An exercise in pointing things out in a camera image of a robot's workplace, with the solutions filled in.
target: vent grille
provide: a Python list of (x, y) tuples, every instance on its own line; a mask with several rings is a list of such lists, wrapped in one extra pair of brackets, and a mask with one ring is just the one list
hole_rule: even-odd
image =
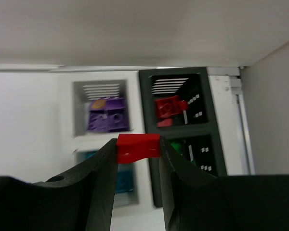
[(161, 78), (154, 81), (153, 94), (173, 94), (188, 80), (188, 78)]
[(86, 84), (82, 86), (88, 101), (99, 99), (118, 99), (120, 96), (120, 84)]

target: red lego piece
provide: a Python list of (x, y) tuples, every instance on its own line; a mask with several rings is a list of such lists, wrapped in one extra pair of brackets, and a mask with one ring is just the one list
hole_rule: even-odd
[(117, 140), (118, 164), (160, 157), (159, 134), (119, 134)]
[(158, 128), (170, 127), (171, 125), (172, 125), (172, 119), (164, 119), (157, 124)]
[(156, 114), (158, 119), (169, 118), (181, 114), (187, 109), (187, 102), (182, 100), (178, 95), (155, 100)]

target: white wall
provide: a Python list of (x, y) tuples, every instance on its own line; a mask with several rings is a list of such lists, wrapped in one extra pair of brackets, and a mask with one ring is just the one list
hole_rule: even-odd
[(289, 173), (289, 43), (242, 71), (256, 173)]
[(55, 74), (0, 73), (0, 175), (36, 182), (62, 172)]

